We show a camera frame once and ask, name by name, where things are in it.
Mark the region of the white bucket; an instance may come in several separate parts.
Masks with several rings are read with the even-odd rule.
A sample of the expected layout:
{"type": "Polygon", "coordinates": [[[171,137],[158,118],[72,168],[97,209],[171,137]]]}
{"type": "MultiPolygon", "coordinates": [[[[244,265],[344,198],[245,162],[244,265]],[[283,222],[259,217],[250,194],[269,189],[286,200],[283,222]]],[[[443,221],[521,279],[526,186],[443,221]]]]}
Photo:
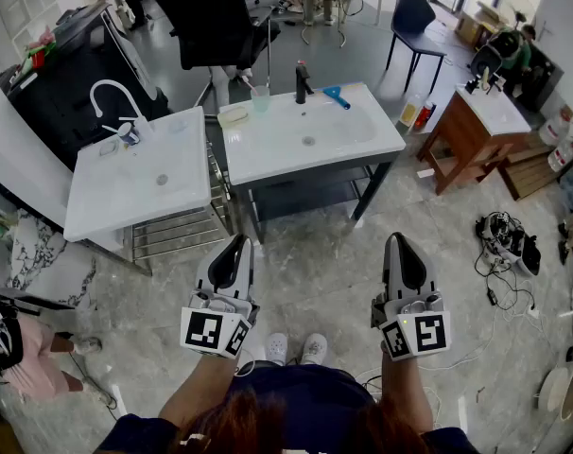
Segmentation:
{"type": "Polygon", "coordinates": [[[573,431],[573,360],[550,369],[533,396],[534,407],[542,415],[545,430],[541,439],[563,431],[573,431]]]}

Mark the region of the person's white right shoe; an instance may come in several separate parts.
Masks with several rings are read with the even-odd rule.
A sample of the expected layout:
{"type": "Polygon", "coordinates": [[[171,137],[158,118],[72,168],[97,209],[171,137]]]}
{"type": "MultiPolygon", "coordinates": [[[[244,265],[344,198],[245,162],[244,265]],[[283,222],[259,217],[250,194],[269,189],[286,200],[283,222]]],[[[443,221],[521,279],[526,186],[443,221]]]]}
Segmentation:
{"type": "Polygon", "coordinates": [[[328,342],[324,335],[313,333],[305,342],[301,356],[301,365],[323,365],[328,351],[328,342]]]}

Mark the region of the blue squeegee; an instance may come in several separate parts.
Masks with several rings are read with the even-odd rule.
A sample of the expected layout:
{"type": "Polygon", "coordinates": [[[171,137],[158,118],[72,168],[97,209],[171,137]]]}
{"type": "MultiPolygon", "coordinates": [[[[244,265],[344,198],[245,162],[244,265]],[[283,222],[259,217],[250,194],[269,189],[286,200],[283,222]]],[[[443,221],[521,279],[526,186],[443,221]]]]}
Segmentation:
{"type": "Polygon", "coordinates": [[[341,106],[344,110],[350,110],[351,104],[343,98],[341,94],[341,87],[340,86],[330,86],[325,87],[322,89],[322,92],[326,95],[334,99],[339,106],[341,106]]]}

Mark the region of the black faucet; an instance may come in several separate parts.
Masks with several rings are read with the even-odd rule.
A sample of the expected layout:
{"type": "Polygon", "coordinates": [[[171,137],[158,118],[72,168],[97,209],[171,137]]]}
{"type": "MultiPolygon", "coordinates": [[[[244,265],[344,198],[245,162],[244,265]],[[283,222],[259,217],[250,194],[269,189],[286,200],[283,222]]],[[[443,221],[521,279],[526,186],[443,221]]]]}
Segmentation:
{"type": "Polygon", "coordinates": [[[303,105],[306,102],[307,96],[314,94],[313,89],[310,87],[308,80],[310,78],[306,65],[303,61],[298,61],[295,69],[296,72],[296,95],[295,102],[303,105]]]}

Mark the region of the white sink with white faucet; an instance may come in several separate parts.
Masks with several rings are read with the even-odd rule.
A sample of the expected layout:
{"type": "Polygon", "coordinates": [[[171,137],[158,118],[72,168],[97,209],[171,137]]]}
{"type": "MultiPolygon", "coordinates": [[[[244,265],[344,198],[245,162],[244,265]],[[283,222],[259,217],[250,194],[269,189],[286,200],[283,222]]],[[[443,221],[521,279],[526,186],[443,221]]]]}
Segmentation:
{"type": "Polygon", "coordinates": [[[116,129],[78,152],[63,225],[70,242],[210,203],[202,107],[150,121],[133,105],[119,121],[133,124],[140,143],[127,147],[116,129]]]}

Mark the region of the person's navy shirt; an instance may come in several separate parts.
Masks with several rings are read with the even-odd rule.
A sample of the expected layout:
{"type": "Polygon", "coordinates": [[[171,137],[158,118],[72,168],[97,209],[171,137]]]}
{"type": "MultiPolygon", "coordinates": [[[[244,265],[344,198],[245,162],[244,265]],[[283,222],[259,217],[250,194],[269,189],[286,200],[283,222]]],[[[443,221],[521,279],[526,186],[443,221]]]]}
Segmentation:
{"type": "Polygon", "coordinates": [[[92,454],[479,454],[460,428],[418,433],[387,396],[318,365],[264,366],[186,428],[121,417],[92,454]]]}

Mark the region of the person's white shoe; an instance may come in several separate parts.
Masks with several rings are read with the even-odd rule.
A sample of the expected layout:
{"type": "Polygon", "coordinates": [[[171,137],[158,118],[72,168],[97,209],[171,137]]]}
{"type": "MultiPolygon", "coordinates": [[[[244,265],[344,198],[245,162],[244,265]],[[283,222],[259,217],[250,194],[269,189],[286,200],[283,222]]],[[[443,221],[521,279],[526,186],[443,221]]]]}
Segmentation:
{"type": "Polygon", "coordinates": [[[323,365],[328,351],[328,342],[324,335],[313,333],[305,342],[301,356],[301,365],[323,365]]]}
{"type": "Polygon", "coordinates": [[[284,333],[272,333],[265,344],[266,360],[278,366],[287,364],[288,339],[284,333]]]}

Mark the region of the black and white machine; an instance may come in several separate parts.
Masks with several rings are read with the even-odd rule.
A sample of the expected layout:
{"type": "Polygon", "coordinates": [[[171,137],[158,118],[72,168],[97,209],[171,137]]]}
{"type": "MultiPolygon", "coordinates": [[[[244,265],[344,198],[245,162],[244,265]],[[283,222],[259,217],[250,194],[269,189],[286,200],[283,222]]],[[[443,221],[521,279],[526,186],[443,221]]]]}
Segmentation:
{"type": "Polygon", "coordinates": [[[168,100],[150,79],[134,45],[98,3],[64,15],[43,66],[0,74],[0,88],[18,114],[69,169],[78,152],[110,137],[136,110],[152,121],[168,100]]]}

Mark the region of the person's right forearm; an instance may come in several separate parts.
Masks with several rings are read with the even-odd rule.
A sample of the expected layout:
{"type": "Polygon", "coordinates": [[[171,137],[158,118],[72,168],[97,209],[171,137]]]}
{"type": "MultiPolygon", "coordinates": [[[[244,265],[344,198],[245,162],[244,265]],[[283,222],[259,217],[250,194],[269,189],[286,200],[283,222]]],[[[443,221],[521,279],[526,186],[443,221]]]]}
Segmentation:
{"type": "Polygon", "coordinates": [[[415,358],[393,361],[388,353],[383,353],[382,395],[393,401],[400,417],[418,433],[433,429],[433,413],[415,358]]]}

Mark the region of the person's left forearm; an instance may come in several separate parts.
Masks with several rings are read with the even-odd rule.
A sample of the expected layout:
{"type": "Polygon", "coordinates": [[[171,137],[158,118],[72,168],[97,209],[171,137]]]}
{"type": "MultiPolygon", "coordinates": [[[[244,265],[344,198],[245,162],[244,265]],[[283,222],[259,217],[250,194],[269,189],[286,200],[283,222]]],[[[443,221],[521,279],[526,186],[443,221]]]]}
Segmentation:
{"type": "Polygon", "coordinates": [[[202,356],[159,413],[177,428],[186,428],[202,414],[219,406],[233,381],[239,357],[202,356]]]}

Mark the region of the white sink on dark stand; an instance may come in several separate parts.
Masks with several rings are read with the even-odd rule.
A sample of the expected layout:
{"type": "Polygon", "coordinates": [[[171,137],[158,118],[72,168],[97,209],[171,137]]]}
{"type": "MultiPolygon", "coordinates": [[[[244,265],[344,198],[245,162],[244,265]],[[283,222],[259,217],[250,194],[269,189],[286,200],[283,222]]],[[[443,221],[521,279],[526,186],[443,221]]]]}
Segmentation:
{"type": "Polygon", "coordinates": [[[258,241],[265,238],[266,221],[320,208],[322,193],[337,187],[356,201],[351,220],[358,222],[405,149],[366,84],[343,85],[340,95],[350,110],[322,89],[303,105],[294,93],[270,96],[264,113],[250,100],[219,109],[243,106],[249,113],[245,123],[222,129],[222,135],[229,184],[258,241]]]}

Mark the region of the wooden cabinet with white sink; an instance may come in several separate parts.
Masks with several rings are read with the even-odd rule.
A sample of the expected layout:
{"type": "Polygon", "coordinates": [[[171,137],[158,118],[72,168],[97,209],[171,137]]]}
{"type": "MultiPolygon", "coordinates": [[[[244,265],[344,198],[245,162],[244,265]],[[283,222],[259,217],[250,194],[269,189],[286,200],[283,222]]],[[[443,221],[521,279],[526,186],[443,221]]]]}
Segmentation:
{"type": "Polygon", "coordinates": [[[417,159],[434,172],[435,194],[440,196],[455,183],[482,182],[530,132],[504,93],[469,93],[459,84],[417,159]]]}

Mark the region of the dark blue chair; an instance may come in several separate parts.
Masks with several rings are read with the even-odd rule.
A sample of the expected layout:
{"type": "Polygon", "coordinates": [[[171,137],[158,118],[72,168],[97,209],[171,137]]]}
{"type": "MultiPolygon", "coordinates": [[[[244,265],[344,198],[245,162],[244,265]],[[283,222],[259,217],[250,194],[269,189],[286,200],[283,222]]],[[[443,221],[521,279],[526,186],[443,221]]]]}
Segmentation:
{"type": "Polygon", "coordinates": [[[423,55],[437,57],[439,62],[429,92],[432,94],[446,53],[426,34],[428,26],[436,20],[436,13],[428,0],[396,0],[391,19],[392,40],[386,69],[390,68],[396,41],[402,42],[411,52],[405,92],[423,55]]]}

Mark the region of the black office chair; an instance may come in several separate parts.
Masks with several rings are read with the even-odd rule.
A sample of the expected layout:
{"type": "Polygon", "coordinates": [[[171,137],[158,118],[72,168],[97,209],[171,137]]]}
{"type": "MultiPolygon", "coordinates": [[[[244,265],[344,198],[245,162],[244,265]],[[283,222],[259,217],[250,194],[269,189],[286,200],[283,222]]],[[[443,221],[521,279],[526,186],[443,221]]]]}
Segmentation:
{"type": "Polygon", "coordinates": [[[248,79],[262,53],[280,35],[272,9],[250,15],[245,0],[155,0],[173,25],[183,70],[205,67],[219,108],[230,103],[229,82],[248,79]]]}

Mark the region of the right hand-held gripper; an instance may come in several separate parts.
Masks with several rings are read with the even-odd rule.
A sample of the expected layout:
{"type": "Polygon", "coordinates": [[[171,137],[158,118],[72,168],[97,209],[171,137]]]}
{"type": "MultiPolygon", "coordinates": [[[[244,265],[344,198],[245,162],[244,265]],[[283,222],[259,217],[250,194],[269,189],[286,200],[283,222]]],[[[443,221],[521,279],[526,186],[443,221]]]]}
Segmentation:
{"type": "Polygon", "coordinates": [[[447,351],[450,313],[436,291],[436,270],[425,250],[401,233],[391,234],[385,244],[382,280],[386,293],[372,301],[371,326],[382,334],[391,360],[447,351]]]}

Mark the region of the metal towel rack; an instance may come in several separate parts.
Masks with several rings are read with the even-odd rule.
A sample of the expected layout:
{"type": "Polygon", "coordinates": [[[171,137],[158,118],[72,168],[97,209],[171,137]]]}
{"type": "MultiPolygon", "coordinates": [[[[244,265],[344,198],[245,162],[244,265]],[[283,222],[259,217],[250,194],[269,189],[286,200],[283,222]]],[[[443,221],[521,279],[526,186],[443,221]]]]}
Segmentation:
{"type": "Polygon", "coordinates": [[[217,162],[214,146],[206,143],[211,200],[207,205],[148,219],[132,225],[127,258],[139,267],[161,256],[210,246],[235,232],[234,205],[217,162]]]}

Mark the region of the person's white left shoe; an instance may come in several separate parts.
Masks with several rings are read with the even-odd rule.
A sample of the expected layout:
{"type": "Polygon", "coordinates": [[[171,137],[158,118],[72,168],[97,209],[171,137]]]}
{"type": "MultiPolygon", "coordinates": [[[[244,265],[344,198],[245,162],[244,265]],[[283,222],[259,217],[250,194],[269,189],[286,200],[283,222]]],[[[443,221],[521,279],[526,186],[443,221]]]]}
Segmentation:
{"type": "Polygon", "coordinates": [[[284,333],[272,333],[265,344],[266,360],[278,366],[287,364],[288,339],[284,333]]]}

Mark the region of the red bottle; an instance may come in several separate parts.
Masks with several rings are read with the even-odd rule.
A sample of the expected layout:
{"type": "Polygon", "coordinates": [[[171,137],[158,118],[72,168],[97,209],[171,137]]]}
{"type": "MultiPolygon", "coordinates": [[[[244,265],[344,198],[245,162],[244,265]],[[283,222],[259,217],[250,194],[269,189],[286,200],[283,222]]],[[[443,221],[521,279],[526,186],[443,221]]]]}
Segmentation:
{"type": "Polygon", "coordinates": [[[426,125],[435,108],[436,104],[429,100],[421,107],[413,124],[415,131],[420,131],[426,125]]]}

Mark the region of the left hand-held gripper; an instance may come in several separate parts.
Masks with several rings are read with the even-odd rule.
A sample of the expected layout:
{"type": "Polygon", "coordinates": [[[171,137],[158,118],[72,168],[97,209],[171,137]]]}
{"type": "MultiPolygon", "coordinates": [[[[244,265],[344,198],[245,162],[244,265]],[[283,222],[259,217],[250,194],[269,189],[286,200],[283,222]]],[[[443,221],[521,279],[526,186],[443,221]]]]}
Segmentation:
{"type": "Polygon", "coordinates": [[[221,358],[239,356],[259,312],[250,294],[253,266],[252,240],[245,235],[222,239],[202,258],[197,289],[182,308],[181,347],[221,358]],[[221,295],[228,289],[234,297],[221,295]]]}

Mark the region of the wooden pallet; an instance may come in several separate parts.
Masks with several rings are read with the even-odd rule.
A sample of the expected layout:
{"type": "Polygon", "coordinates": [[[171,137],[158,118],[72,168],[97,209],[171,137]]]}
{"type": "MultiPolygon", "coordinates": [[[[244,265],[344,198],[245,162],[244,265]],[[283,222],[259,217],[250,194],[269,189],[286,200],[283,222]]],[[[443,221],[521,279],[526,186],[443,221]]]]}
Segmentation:
{"type": "Polygon", "coordinates": [[[497,167],[512,198],[520,201],[563,174],[554,171],[548,164],[548,156],[554,150],[546,145],[537,131],[529,133],[524,141],[512,148],[512,152],[497,167]]]}

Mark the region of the pale soap dish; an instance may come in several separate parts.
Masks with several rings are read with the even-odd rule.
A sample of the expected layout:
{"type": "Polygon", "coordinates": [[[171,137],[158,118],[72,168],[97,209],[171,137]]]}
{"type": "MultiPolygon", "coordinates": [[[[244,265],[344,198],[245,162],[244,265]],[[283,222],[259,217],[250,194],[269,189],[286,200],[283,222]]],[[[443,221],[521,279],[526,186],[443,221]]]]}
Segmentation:
{"type": "Polygon", "coordinates": [[[242,125],[248,119],[249,113],[243,106],[237,106],[217,115],[217,121],[224,130],[242,125]]]}

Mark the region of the marble panel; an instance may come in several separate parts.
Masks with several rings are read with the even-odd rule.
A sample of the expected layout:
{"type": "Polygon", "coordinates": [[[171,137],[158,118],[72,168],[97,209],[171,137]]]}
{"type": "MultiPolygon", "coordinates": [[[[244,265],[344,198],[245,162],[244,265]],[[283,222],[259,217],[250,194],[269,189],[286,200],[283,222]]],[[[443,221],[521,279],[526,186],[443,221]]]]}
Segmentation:
{"type": "Polygon", "coordinates": [[[24,209],[0,231],[0,295],[37,306],[96,306],[96,255],[24,209]]]}

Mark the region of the white jug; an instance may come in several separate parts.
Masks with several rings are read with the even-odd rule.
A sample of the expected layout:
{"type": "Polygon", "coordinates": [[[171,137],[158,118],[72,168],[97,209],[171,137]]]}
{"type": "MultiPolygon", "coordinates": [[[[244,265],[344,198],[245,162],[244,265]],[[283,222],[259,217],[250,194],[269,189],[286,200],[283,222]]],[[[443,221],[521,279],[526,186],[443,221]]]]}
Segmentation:
{"type": "Polygon", "coordinates": [[[539,137],[546,146],[555,147],[569,132],[573,119],[573,111],[564,105],[556,114],[552,115],[538,131],[539,137]]]}
{"type": "Polygon", "coordinates": [[[573,134],[564,138],[548,155],[547,163],[553,172],[564,169],[573,160],[573,134]]]}

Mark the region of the yellow bottle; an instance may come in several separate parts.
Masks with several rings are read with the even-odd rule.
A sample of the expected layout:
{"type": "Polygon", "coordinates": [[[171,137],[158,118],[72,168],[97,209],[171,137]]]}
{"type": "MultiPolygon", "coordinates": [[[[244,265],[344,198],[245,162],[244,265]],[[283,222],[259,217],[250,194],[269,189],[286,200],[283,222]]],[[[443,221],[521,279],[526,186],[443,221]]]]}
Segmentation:
{"type": "Polygon", "coordinates": [[[399,122],[409,128],[414,122],[419,108],[422,104],[422,97],[419,94],[410,96],[399,116],[399,122]]]}

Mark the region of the blue and white cup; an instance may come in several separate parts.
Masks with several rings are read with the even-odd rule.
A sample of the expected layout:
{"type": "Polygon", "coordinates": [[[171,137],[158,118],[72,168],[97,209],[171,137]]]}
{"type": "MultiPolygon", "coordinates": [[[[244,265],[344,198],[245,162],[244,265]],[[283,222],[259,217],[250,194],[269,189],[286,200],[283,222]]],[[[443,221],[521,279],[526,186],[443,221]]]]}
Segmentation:
{"type": "Polygon", "coordinates": [[[124,122],[116,131],[117,136],[127,147],[135,146],[140,143],[140,137],[131,122],[124,122]]]}

